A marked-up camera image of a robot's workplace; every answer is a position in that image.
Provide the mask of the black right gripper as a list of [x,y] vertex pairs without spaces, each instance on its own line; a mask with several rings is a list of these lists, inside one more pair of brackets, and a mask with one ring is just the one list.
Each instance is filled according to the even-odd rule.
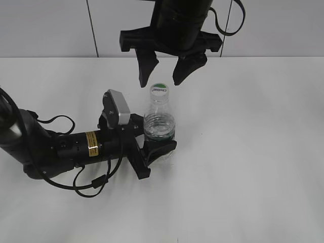
[[206,50],[218,52],[222,40],[218,34],[201,31],[199,25],[142,27],[120,32],[119,45],[122,52],[134,49],[139,67],[139,82],[146,87],[149,77],[159,61],[156,53],[178,57],[173,80],[179,86],[189,75],[205,66]]

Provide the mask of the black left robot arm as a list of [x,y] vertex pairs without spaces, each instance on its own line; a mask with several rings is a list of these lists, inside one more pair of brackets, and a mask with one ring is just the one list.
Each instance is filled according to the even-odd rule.
[[177,143],[146,141],[140,147],[137,137],[143,134],[143,117],[130,112],[119,91],[104,93],[98,130],[82,133],[45,129],[35,112],[19,109],[1,91],[1,148],[23,165],[31,179],[53,178],[77,167],[120,158],[128,159],[139,179],[148,178],[150,164],[173,151]]

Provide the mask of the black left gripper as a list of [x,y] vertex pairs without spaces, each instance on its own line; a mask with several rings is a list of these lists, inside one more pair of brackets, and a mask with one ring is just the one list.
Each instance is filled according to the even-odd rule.
[[150,176],[148,168],[155,160],[167,155],[176,149],[177,142],[169,141],[145,141],[140,149],[136,138],[144,134],[144,117],[131,114],[127,125],[109,129],[106,119],[101,115],[98,127],[100,128],[101,152],[103,158],[118,159],[115,168],[109,173],[112,177],[121,165],[122,159],[126,157],[134,169],[138,179]]

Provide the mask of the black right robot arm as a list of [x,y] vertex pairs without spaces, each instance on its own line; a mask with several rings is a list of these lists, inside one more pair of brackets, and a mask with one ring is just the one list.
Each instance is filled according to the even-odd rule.
[[223,42],[219,35],[201,29],[211,4],[212,1],[155,1],[149,26],[120,32],[121,51],[136,52],[141,87],[147,85],[158,65],[158,52],[178,58],[172,75],[178,86],[205,66],[206,50],[220,50]]

